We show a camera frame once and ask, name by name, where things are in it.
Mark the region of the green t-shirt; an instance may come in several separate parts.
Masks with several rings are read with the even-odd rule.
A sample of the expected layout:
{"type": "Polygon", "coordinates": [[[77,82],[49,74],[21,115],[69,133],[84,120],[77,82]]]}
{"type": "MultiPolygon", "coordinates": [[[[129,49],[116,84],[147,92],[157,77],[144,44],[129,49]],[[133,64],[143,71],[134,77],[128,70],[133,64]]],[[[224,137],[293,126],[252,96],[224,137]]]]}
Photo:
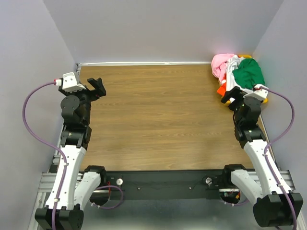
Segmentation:
{"type": "Polygon", "coordinates": [[[244,89],[252,90],[257,84],[265,85],[261,68],[253,58],[242,60],[238,68],[233,70],[233,75],[236,83],[244,89]]]}

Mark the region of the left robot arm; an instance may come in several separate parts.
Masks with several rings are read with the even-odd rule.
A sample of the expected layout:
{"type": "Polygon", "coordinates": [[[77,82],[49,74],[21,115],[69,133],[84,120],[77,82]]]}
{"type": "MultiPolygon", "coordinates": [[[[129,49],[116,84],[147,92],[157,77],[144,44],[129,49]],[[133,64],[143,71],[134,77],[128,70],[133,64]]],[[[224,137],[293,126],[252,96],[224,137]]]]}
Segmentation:
{"type": "Polygon", "coordinates": [[[91,137],[91,103],[106,96],[101,78],[89,78],[88,89],[73,73],[55,80],[64,94],[61,101],[63,130],[59,146],[60,154],[56,178],[43,208],[35,212],[35,220],[44,230],[79,230],[83,225],[84,207],[95,189],[106,185],[103,166],[88,166],[78,182],[79,169],[91,137]]]}

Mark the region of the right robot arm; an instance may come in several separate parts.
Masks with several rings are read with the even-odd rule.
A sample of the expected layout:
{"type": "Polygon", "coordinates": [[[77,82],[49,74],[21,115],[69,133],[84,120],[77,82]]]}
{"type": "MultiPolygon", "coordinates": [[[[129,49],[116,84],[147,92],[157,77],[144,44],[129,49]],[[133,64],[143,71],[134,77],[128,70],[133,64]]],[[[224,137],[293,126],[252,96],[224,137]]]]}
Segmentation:
{"type": "Polygon", "coordinates": [[[257,124],[260,106],[269,92],[261,84],[255,85],[252,93],[235,86],[221,99],[222,103],[234,99],[228,107],[234,112],[235,137],[249,156],[258,176],[256,182],[244,167],[227,165],[221,175],[221,183],[227,188],[235,185],[245,195],[253,205],[253,214],[259,226],[277,229],[292,226],[296,229],[303,198],[282,177],[269,151],[272,142],[266,140],[257,124]]]}

